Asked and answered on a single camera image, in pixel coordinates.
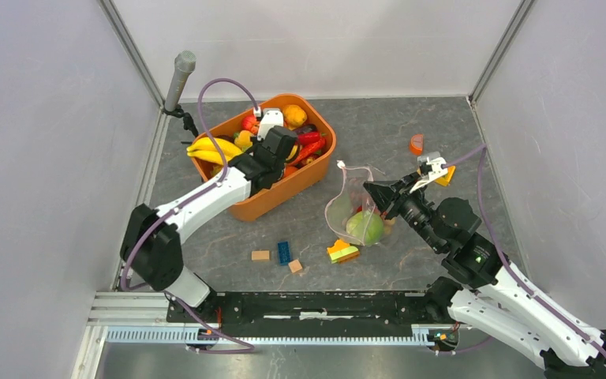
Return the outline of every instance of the mesh bag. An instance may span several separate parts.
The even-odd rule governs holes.
[[[338,161],[338,167],[342,171],[342,189],[324,209],[331,230],[343,241],[359,246],[393,240],[393,222],[382,220],[363,187],[365,182],[383,180],[383,173],[371,166],[348,167],[342,161]]]

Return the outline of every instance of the yellow lego brick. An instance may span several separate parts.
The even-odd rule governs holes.
[[[344,261],[345,259],[349,259],[350,256],[354,257],[359,254],[359,249],[354,246],[346,247],[340,251],[336,251],[334,253],[328,254],[331,258],[331,263],[338,263],[339,261]]]
[[[451,182],[451,177],[454,176],[454,171],[456,171],[456,166],[448,167],[447,175],[443,176],[442,178],[437,178],[436,183],[445,187],[449,186],[449,182]]]

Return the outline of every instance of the yellow pepper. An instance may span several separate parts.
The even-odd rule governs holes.
[[[242,130],[238,134],[238,137],[236,137],[236,141],[234,141],[234,144],[241,148],[244,152],[248,148],[252,147],[252,141],[250,140],[250,138],[252,137],[254,137],[254,134],[248,132],[247,130]]]

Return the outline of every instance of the yellow banana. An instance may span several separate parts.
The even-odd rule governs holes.
[[[201,160],[205,160],[211,163],[215,163],[218,165],[222,165],[222,157],[219,155],[218,152],[209,152],[208,150],[196,150],[193,152],[187,152],[187,156],[191,156],[193,158],[198,158]],[[230,161],[234,158],[234,156],[230,155],[230,154],[226,154],[226,161]]]
[[[235,144],[230,143],[229,141],[223,140],[222,138],[215,138],[219,148],[222,149],[224,154],[228,156],[237,156],[238,154],[242,154],[242,150],[236,146]],[[204,150],[208,152],[216,152],[217,149],[210,141],[210,138],[203,137],[198,141],[194,142],[191,146],[187,148],[187,152],[194,152],[196,150]]]

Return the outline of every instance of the blue lego brick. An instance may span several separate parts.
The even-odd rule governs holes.
[[[287,241],[278,242],[278,258],[281,266],[286,266],[291,262],[291,253]]]

